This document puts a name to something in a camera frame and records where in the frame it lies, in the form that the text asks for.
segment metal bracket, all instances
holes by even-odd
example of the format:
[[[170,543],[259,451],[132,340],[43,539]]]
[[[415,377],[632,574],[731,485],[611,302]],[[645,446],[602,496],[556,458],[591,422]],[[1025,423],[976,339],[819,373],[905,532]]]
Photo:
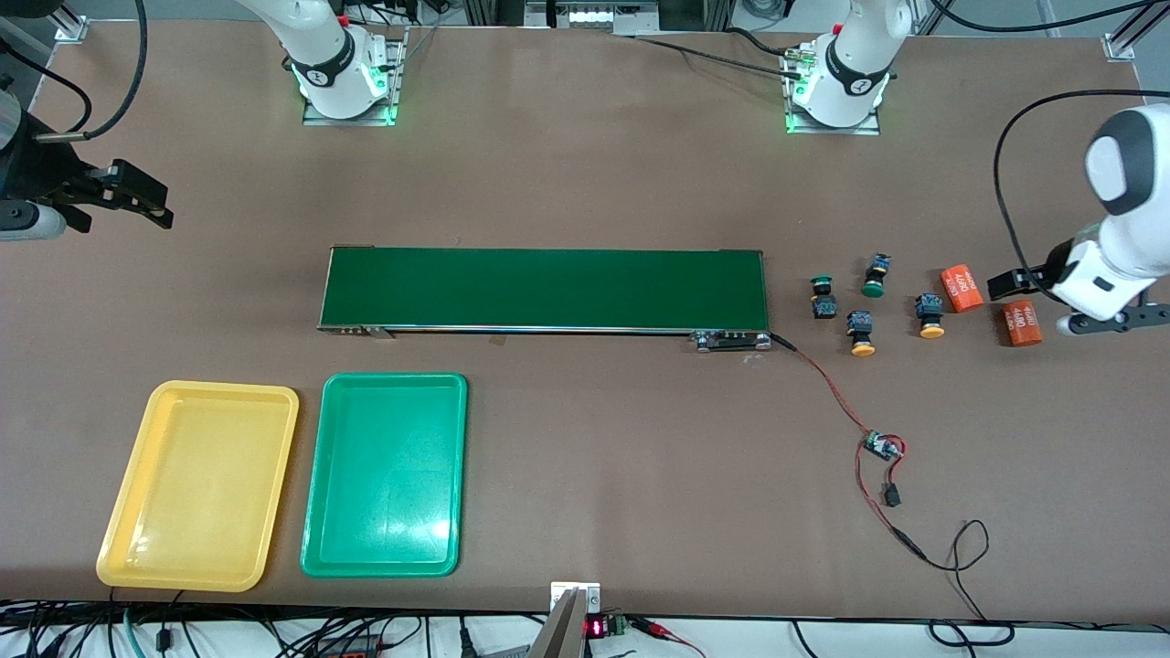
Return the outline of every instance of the metal bracket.
[[[66,5],[49,14],[49,20],[57,26],[57,33],[53,37],[57,43],[81,43],[89,33],[89,19],[75,14]]]
[[[370,109],[352,118],[330,118],[317,111],[308,100],[304,100],[304,112],[301,123],[304,125],[394,125],[398,122],[398,101],[402,94],[402,63],[406,61],[406,36],[401,41],[391,41],[380,34],[370,35],[374,41],[373,66],[370,68],[370,83],[390,92],[379,98]],[[379,68],[386,68],[385,73]]]
[[[1170,15],[1170,0],[1135,9],[1114,32],[1101,39],[1104,56],[1110,62],[1133,62],[1134,46]]]
[[[695,331],[690,341],[702,354],[772,349],[772,337],[766,331]]]
[[[565,595],[566,590],[580,590],[586,596],[586,612],[596,615],[601,611],[601,584],[600,583],[577,583],[570,581],[557,581],[549,585],[549,610],[557,606],[557,602]]]
[[[1112,320],[1101,322],[1083,313],[1066,315],[1057,323],[1057,330],[1066,336],[1085,336],[1115,331],[1124,334],[1130,329],[1163,327],[1170,324],[1170,304],[1142,303],[1126,307]]]
[[[863,135],[868,137],[881,135],[876,105],[869,110],[869,116],[858,125],[834,128],[812,118],[812,115],[807,110],[793,103],[792,97],[804,92],[801,85],[806,83],[807,76],[815,68],[815,61],[812,59],[815,55],[813,54],[813,44],[811,42],[801,43],[799,50],[791,50],[791,53],[796,57],[794,60],[789,56],[779,57],[780,69],[796,71],[804,77],[801,80],[785,77],[782,82],[784,91],[784,126],[789,135]],[[881,105],[881,96],[878,97],[878,105]]]

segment mounting plate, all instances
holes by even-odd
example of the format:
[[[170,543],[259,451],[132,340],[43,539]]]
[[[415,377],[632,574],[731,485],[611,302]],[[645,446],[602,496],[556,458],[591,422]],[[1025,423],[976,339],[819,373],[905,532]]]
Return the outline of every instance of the mounting plate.
[[[565,594],[565,590],[580,589],[585,590],[585,595],[589,597],[590,615],[596,615],[601,611],[601,584],[600,583],[577,583],[572,581],[557,581],[549,587],[549,610],[557,606],[557,602],[560,601],[560,595]]]

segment table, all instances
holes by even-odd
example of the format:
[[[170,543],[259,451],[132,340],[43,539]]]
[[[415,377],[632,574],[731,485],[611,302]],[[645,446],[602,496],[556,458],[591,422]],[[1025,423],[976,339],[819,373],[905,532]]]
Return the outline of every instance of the table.
[[[56,55],[97,117],[125,89],[133,35],[98,23]],[[736,36],[676,39],[773,63]],[[963,520],[987,523],[991,553],[964,583],[990,616],[1170,615],[1166,335],[1059,337],[1062,310],[1038,302],[1046,342],[1011,349],[993,307],[947,316],[938,341],[911,311],[945,267],[1016,265],[991,193],[996,137],[1041,95],[1134,87],[1096,41],[911,39],[880,138],[785,135],[775,78],[585,30],[442,29],[411,62],[392,129],[302,128],[280,60],[260,23],[152,23],[132,110],[77,150],[168,184],[174,229],[98,211],[90,235],[4,246],[0,596],[106,596],[94,560],[144,404],[185,378],[302,398],[264,578],[191,599],[539,610],[549,582],[576,578],[647,614],[968,616],[866,508],[858,432],[790,352],[314,330],[333,244],[734,248],[765,253],[772,327],[910,443],[895,522],[935,560]],[[1100,219],[1083,150],[1127,104],[1067,101],[1013,135],[1005,191],[1034,261]],[[36,105],[50,125],[75,111],[51,84]],[[874,251],[894,258],[876,302],[856,293]],[[842,311],[874,311],[874,357],[848,355],[844,321],[812,320],[821,272]],[[414,370],[470,383],[459,568],[303,576],[323,383]],[[870,486],[880,466],[866,462]]]

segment cable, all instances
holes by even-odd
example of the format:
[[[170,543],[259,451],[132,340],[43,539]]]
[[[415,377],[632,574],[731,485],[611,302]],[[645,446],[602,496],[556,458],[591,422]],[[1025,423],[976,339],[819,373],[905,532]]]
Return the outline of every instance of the cable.
[[[126,115],[130,103],[133,103],[135,96],[138,95],[138,87],[142,84],[143,73],[146,70],[146,6],[143,0],[135,0],[135,9],[138,12],[138,63],[135,64],[135,77],[130,81],[130,88],[126,90],[125,97],[122,98],[118,109],[105,123],[84,132],[85,139],[94,139],[109,132]]]
[[[948,19],[957,22],[963,27],[969,27],[971,29],[977,29],[979,32],[998,32],[998,33],[1012,33],[1012,32],[1044,32],[1046,29],[1055,29],[1060,27],[1068,27],[1071,25],[1083,23],[1088,21],[1095,21],[1097,19],[1103,19],[1106,16],[1113,16],[1116,14],[1123,14],[1134,9],[1141,9],[1143,7],[1151,7],[1154,5],[1161,4],[1162,0],[1140,0],[1138,2],[1130,2],[1129,5],[1122,5],[1120,7],[1114,7],[1112,9],[1102,9],[1100,12],[1094,12],[1092,14],[1085,14],[1083,16],[1074,16],[1072,19],[1065,19],[1062,21],[1054,21],[1051,23],[1037,23],[1037,25],[1019,25],[1019,26],[993,26],[993,25],[982,25],[977,22],[969,21],[963,16],[955,15],[942,0],[930,0],[930,4],[938,9],[938,13],[947,16]]]
[[[397,619],[397,617],[391,617],[391,618],[386,619],[386,623],[381,626],[381,632],[378,633],[378,642],[381,642],[381,637],[384,635],[386,635],[386,626],[388,626],[390,623],[393,622],[394,619]],[[414,626],[413,631],[406,633],[406,637],[404,637],[402,639],[400,639],[398,642],[387,643],[386,646],[385,646],[385,649],[394,649],[395,646],[401,646],[402,644],[406,644],[406,640],[408,640],[412,637],[419,635],[419,630],[422,629],[422,618],[418,617],[417,621],[419,622],[419,624],[417,626]]]
[[[806,640],[804,638],[804,633],[800,632],[800,623],[797,622],[796,619],[792,619],[792,630],[797,631],[797,639],[800,640],[800,647],[805,650],[805,653],[808,654],[808,658],[820,658],[819,656],[817,656],[817,652],[808,646],[808,640]]]
[[[639,617],[636,615],[626,615],[626,621],[629,622],[629,628],[632,628],[632,629],[634,629],[636,631],[644,632],[644,633],[653,637],[654,639],[661,639],[663,642],[673,642],[675,644],[681,644],[683,646],[687,646],[687,647],[694,650],[702,658],[707,658],[707,654],[703,653],[702,649],[700,649],[700,647],[695,646],[694,644],[691,644],[691,643],[682,639],[681,637],[679,637],[677,635],[675,635],[674,631],[672,631],[670,629],[663,626],[662,624],[659,624],[656,622],[652,622],[652,621],[647,619],[646,617]]]
[[[778,4],[784,2],[784,0],[775,0],[775,1],[778,2]],[[748,2],[749,2],[749,0],[744,0],[744,6],[746,6]],[[772,48],[772,47],[765,44],[759,39],[756,39],[755,34],[748,32],[746,29],[743,29],[742,27],[729,27],[729,28],[724,29],[723,32],[725,32],[728,34],[738,34],[739,36],[742,36],[742,37],[746,39],[748,41],[750,41],[751,44],[755,46],[756,48],[759,48],[760,50],[768,53],[769,55],[776,55],[777,57],[783,57],[784,54],[785,54],[785,52],[792,50],[794,48],[792,46],[790,46],[787,48]]]
[[[825,369],[821,368],[821,365],[817,363],[815,359],[813,359],[811,356],[797,349],[796,345],[793,345],[791,342],[786,341],[778,334],[769,334],[769,336],[773,342],[799,356],[805,363],[814,368],[817,372],[820,373],[820,376],[825,379],[825,383],[828,385],[830,391],[832,391],[833,398],[837,399],[838,406],[841,407],[841,411],[844,411],[845,414],[849,417],[849,420],[852,420],[853,424],[856,425],[859,430],[861,430],[866,436],[869,436],[870,432],[873,432],[873,430],[870,430],[869,426],[861,420],[861,417],[858,416],[858,412],[854,411],[853,405],[849,404],[849,400],[847,400],[845,398],[845,395],[841,393],[841,390],[838,389],[837,383],[833,382],[833,378],[830,377],[828,372],[826,372]],[[895,434],[883,434],[883,436],[888,440],[899,444],[901,446],[904,457],[906,454],[904,439]],[[980,521],[979,519],[973,519],[971,521],[966,521],[965,523],[963,523],[959,530],[955,534],[955,537],[951,540],[950,557],[952,558],[954,564],[945,566],[935,562],[929,556],[927,556],[925,551],[922,550],[922,548],[920,548],[918,544],[915,543],[913,539],[910,539],[910,535],[908,535],[906,532],[897,528],[896,526],[894,526],[893,522],[890,522],[889,518],[886,516],[886,513],[882,510],[881,506],[878,505],[878,501],[874,499],[873,494],[869,493],[869,487],[866,486],[865,479],[862,479],[861,477],[861,455],[866,450],[865,446],[866,446],[866,439],[862,438],[860,441],[858,441],[858,447],[856,451],[854,452],[853,468],[858,488],[861,489],[861,494],[866,500],[866,505],[869,506],[869,509],[873,510],[875,516],[878,516],[878,520],[881,521],[882,526],[885,526],[886,529],[892,535],[894,535],[894,539],[896,539],[915,557],[917,557],[924,564],[934,569],[952,574],[955,576],[955,584],[963,597],[964,604],[966,604],[966,606],[971,609],[972,612],[978,615],[980,619],[986,621],[986,616],[984,616],[983,610],[979,609],[979,605],[975,602],[975,598],[972,598],[970,592],[966,591],[966,587],[963,584],[963,578],[961,576],[961,573],[966,571],[968,569],[971,569],[972,567],[978,564],[979,561],[983,560],[987,555],[987,551],[991,549],[991,535],[987,533],[987,526],[985,526],[983,521]],[[893,477],[893,468],[895,466],[897,466],[897,462],[890,465],[889,469],[887,471],[887,478]],[[976,555],[973,558],[969,560],[966,563],[961,563],[958,557],[958,543],[959,541],[962,541],[963,535],[965,535],[966,532],[970,530],[972,527],[977,527],[983,532],[983,548],[979,550],[978,555]]]
[[[687,48],[686,46],[677,46],[675,43],[667,43],[666,41],[656,41],[654,39],[640,39],[640,37],[631,37],[631,39],[633,39],[634,41],[638,41],[640,43],[653,43],[655,46],[661,46],[663,48],[669,48],[672,50],[677,50],[680,53],[686,53],[688,55],[695,55],[696,57],[703,57],[703,59],[707,59],[707,60],[711,60],[713,62],[720,62],[722,64],[728,64],[728,66],[732,66],[732,67],[739,67],[739,68],[743,68],[743,69],[759,71],[759,73],[766,73],[769,75],[778,75],[780,77],[789,77],[789,78],[792,78],[792,80],[799,80],[800,78],[800,74],[798,74],[796,71],[786,71],[786,70],[780,70],[780,69],[770,69],[768,67],[760,67],[760,66],[757,66],[757,64],[749,64],[748,62],[739,62],[739,61],[736,61],[736,60],[729,60],[728,57],[721,57],[718,55],[711,55],[710,53],[703,53],[702,50],[695,50],[693,48]]]
[[[143,647],[138,645],[138,638],[135,637],[135,629],[130,624],[130,606],[122,610],[122,625],[126,630],[126,639],[130,640],[130,649],[133,650],[135,656],[138,658],[146,658],[146,654],[143,653]]]
[[[996,203],[999,205],[999,214],[1004,218],[1004,226],[1007,227],[1007,238],[1012,242],[1012,249],[1016,252],[1016,258],[1019,260],[1020,267],[1024,269],[1024,275],[1027,277],[1028,282],[1032,283],[1038,290],[1044,293],[1046,297],[1053,300],[1060,304],[1065,304],[1065,301],[1052,294],[1051,290],[1040,286],[1040,281],[1037,280],[1035,274],[1032,273],[1032,266],[1028,265],[1027,256],[1024,255],[1024,248],[1020,246],[1019,235],[1016,234],[1016,226],[1012,224],[1011,214],[1007,212],[1007,203],[1004,200],[1004,190],[1000,180],[999,163],[1004,152],[1004,143],[1007,140],[1007,133],[1012,131],[1012,128],[1019,123],[1025,115],[1032,110],[1047,105],[1048,103],[1054,103],[1057,101],[1064,101],[1066,98],[1080,98],[1086,96],[1151,96],[1155,98],[1170,98],[1170,91],[1152,91],[1148,89],[1081,89],[1078,91],[1065,91],[1062,94],[1053,94],[1052,96],[1045,96],[1039,101],[1028,104],[1023,110],[1016,112],[1016,116],[1007,122],[1004,126],[1003,132],[999,133],[999,140],[996,143],[996,156],[991,163],[991,178],[996,187]]]
[[[422,48],[422,46],[427,42],[427,40],[434,36],[435,30],[439,29],[439,23],[441,22],[442,22],[442,14],[436,13],[435,22],[431,25],[431,29],[428,29],[427,33],[422,35],[422,39],[419,40],[418,44],[415,44],[414,48],[411,48],[411,52],[407,53],[405,57],[402,57],[402,62],[398,66],[405,67],[406,62],[411,61],[411,57],[413,57],[414,54],[418,53],[420,48]]]
[[[53,73],[51,70],[42,67],[41,64],[34,62],[33,60],[29,60],[25,55],[21,55],[2,37],[0,37],[0,53],[8,53],[18,62],[35,70],[36,73],[43,75],[44,77],[55,81],[57,84],[66,87],[67,89],[76,94],[78,98],[81,98],[81,104],[82,104],[81,118],[77,119],[77,123],[69,126],[69,130],[67,130],[66,132],[76,132],[81,130],[87,122],[89,122],[89,118],[94,115],[94,102],[89,98],[89,94],[85,94],[84,89],[77,87],[64,76]]]
[[[195,658],[204,658],[202,656],[199,654],[199,647],[195,646],[195,640],[194,638],[191,637],[191,631],[187,630],[187,621],[184,619],[183,617],[179,617],[179,625],[183,626],[183,635],[186,636],[187,638],[187,647],[191,649],[191,654],[194,656]]]
[[[942,637],[940,637],[938,631],[936,630],[936,626],[938,625],[947,626],[950,630],[955,631],[955,635],[957,635],[959,639],[957,642],[952,639],[943,639]],[[951,649],[966,649],[966,652],[970,656],[970,658],[978,658],[978,656],[975,654],[976,646],[984,646],[984,647],[1004,646],[1016,639],[1016,626],[1013,626],[1012,624],[1003,624],[998,625],[997,628],[1007,629],[1007,635],[999,639],[980,640],[966,637],[966,633],[963,632],[963,629],[958,628],[958,624],[951,622],[950,619],[930,619],[929,622],[927,622],[927,632],[930,633],[931,639],[934,639],[935,642],[937,642],[943,646],[949,646]]]

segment black cable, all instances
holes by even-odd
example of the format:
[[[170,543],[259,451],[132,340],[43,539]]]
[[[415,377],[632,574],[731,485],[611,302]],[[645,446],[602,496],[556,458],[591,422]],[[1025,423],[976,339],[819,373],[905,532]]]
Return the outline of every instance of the black cable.
[[[963,539],[963,535],[965,535],[969,529],[976,526],[980,530],[983,530],[983,549],[979,550],[979,554],[972,557],[965,564],[959,563],[958,542]],[[970,608],[972,612],[978,615],[980,619],[983,621],[987,619],[987,617],[983,614],[983,610],[980,610],[979,605],[975,602],[975,598],[972,598],[971,595],[966,591],[966,588],[963,585],[963,578],[959,576],[959,574],[962,574],[963,571],[966,571],[971,567],[978,564],[979,561],[987,555],[987,551],[991,550],[991,536],[987,534],[987,527],[983,523],[983,521],[978,519],[968,521],[966,523],[963,523],[963,527],[959,528],[957,533],[955,533],[955,539],[951,540],[951,549],[950,549],[951,557],[955,561],[955,564],[952,567],[940,564],[934,560],[927,557],[925,551],[918,548],[918,544],[914,543],[914,540],[910,539],[910,535],[906,534],[901,529],[892,527],[890,532],[894,534],[895,537],[897,537],[900,542],[902,542],[902,546],[909,549],[909,551],[913,553],[914,556],[917,557],[920,561],[922,561],[924,564],[938,569],[940,571],[947,571],[954,574],[955,584],[958,585],[959,594],[963,595],[963,601],[966,604],[966,606]]]
[[[737,61],[737,60],[729,60],[728,57],[721,57],[718,55],[711,55],[710,53],[703,53],[702,50],[695,50],[694,48],[687,48],[686,46],[679,46],[679,44],[675,44],[675,43],[667,43],[666,41],[655,41],[654,39],[640,39],[640,37],[634,37],[634,41],[638,41],[640,43],[653,43],[655,46],[661,46],[663,48],[669,48],[672,50],[677,50],[680,53],[686,53],[688,55],[695,55],[696,57],[703,57],[703,59],[707,59],[707,60],[711,60],[713,62],[720,62],[722,64],[728,64],[728,66],[732,66],[732,67],[739,67],[742,69],[748,69],[748,70],[753,70],[753,71],[759,71],[759,73],[766,73],[769,75],[778,75],[780,77],[789,77],[789,78],[792,78],[792,80],[800,80],[800,74],[798,74],[796,71],[786,71],[786,70],[780,70],[780,69],[770,69],[768,67],[760,67],[760,66],[757,66],[757,64],[749,64],[748,62],[741,62],[741,61]]]
[[[1007,125],[1004,126],[1004,131],[999,133],[999,140],[996,143],[996,157],[991,163],[991,178],[996,187],[996,203],[999,204],[999,214],[1004,218],[1004,226],[1007,227],[1007,237],[1012,241],[1012,249],[1016,252],[1016,258],[1019,260],[1020,267],[1024,269],[1024,275],[1032,283],[1032,286],[1044,293],[1046,297],[1061,304],[1065,303],[1064,300],[1052,294],[1047,288],[1040,286],[1035,274],[1032,273],[1032,266],[1027,262],[1027,256],[1024,255],[1024,248],[1020,247],[1019,237],[1016,234],[1016,226],[1012,224],[1012,218],[1007,213],[1007,204],[1004,201],[1004,190],[999,173],[999,160],[1003,157],[1004,143],[1007,140],[1007,133],[1011,132],[1012,128],[1021,118],[1024,118],[1025,115],[1037,108],[1047,105],[1048,103],[1064,101],[1065,98],[1080,98],[1085,96],[1151,96],[1156,98],[1170,98],[1170,91],[1152,91],[1148,89],[1081,89],[1078,91],[1065,91],[1062,94],[1045,96],[1044,98],[1040,98],[1039,101],[1035,101],[1023,110],[1016,112],[1016,116],[1007,122]]]
[[[792,630],[797,631],[797,639],[800,640],[800,647],[805,650],[808,658],[820,658],[817,653],[808,646],[808,640],[804,638],[804,633],[800,632],[800,623],[792,619]]]
[[[381,636],[386,635],[386,626],[388,626],[390,623],[393,622],[394,619],[397,619],[397,617],[391,617],[390,619],[386,619],[386,624],[381,626],[381,632],[378,633],[378,640],[379,642],[381,640]],[[400,639],[398,642],[387,643],[386,644],[386,649],[394,649],[395,646],[401,646],[401,645],[406,644],[406,640],[408,640],[412,637],[419,635],[419,631],[422,629],[422,618],[419,617],[417,621],[419,622],[419,624],[417,626],[414,626],[414,630],[412,630],[411,632],[406,633],[406,637],[404,637],[402,639]]]
[[[956,642],[952,639],[943,639],[942,637],[940,637],[938,631],[936,630],[936,626],[940,625],[949,628],[951,631],[955,632],[956,636],[958,636],[959,639]],[[961,629],[958,624],[951,622],[950,619],[930,619],[929,622],[927,622],[927,632],[930,633],[931,639],[934,639],[935,642],[937,642],[943,646],[949,646],[951,649],[966,649],[966,652],[971,658],[978,658],[975,654],[975,647],[977,646],[983,646],[983,647],[1004,646],[1006,644],[1011,644],[1011,642],[1016,639],[1014,625],[996,624],[994,628],[1007,629],[1007,635],[999,639],[971,639],[966,637],[966,633],[963,632],[963,629]]]
[[[393,9],[386,9],[384,7],[378,7],[373,2],[366,2],[364,6],[370,7],[371,9],[373,9],[379,16],[381,16],[381,20],[386,25],[391,25],[390,19],[387,19],[386,16],[398,16],[400,19],[406,19],[406,20],[411,21],[411,25],[422,25],[422,23],[419,22],[419,19],[417,19],[415,16],[412,16],[412,15],[402,13],[402,12],[395,12]]]
[[[70,91],[76,94],[78,98],[81,98],[81,104],[82,104],[81,118],[77,119],[77,123],[69,126],[69,130],[67,130],[66,132],[76,132],[81,130],[89,121],[89,117],[94,115],[94,102],[89,98],[89,94],[85,94],[84,89],[77,87],[68,78],[66,78],[63,75],[53,73],[51,70],[42,67],[41,64],[34,62],[33,60],[29,60],[25,55],[21,55],[2,37],[0,37],[0,52],[8,53],[9,55],[12,55],[12,59],[35,70],[36,73],[43,75],[44,77],[53,80],[57,84],[61,84],[62,87],[69,89]]]
[[[110,118],[105,119],[105,123],[94,130],[85,131],[83,133],[85,139],[94,139],[109,132],[126,115],[130,103],[133,103],[135,96],[138,95],[138,87],[142,84],[143,73],[146,70],[146,6],[143,5],[143,0],[135,0],[135,9],[138,12],[138,62],[135,64],[135,77],[130,81],[130,89],[126,90],[118,109]]]
[[[768,53],[769,55],[776,55],[777,57],[783,57],[787,50],[793,49],[793,47],[791,46],[787,48],[772,48],[766,43],[764,43],[763,41],[760,41],[759,39],[756,39],[755,34],[748,32],[746,29],[743,29],[742,27],[729,27],[723,32],[728,34],[738,34],[739,36],[750,41],[751,44],[755,46],[756,48],[759,48],[760,50]]]
[[[187,630],[187,621],[181,616],[179,617],[179,625],[183,626],[183,635],[187,638],[187,649],[191,649],[191,654],[195,658],[204,658],[199,654],[199,647],[195,646],[195,640],[191,637],[191,631]]]
[[[930,0],[930,4],[938,9],[938,13],[947,16],[948,19],[957,22],[963,27],[969,27],[971,29],[977,29],[979,32],[997,32],[997,33],[1013,33],[1013,32],[1044,32],[1046,29],[1054,29],[1059,27],[1068,27],[1071,25],[1083,23],[1088,21],[1095,21],[1097,19],[1103,19],[1106,16],[1113,16],[1116,14],[1123,14],[1126,12],[1131,12],[1134,9],[1141,9],[1143,7],[1150,7],[1159,4],[1162,0],[1140,0],[1137,2],[1130,2],[1129,5],[1122,5],[1120,7],[1114,7],[1112,9],[1102,9],[1100,12],[1094,12],[1092,14],[1085,14],[1083,16],[1074,16],[1072,19],[1065,19],[1062,21],[1053,21],[1051,23],[1037,23],[1037,25],[1017,25],[1017,26],[993,26],[993,25],[982,25],[977,22],[969,21],[963,16],[955,15],[942,0]]]

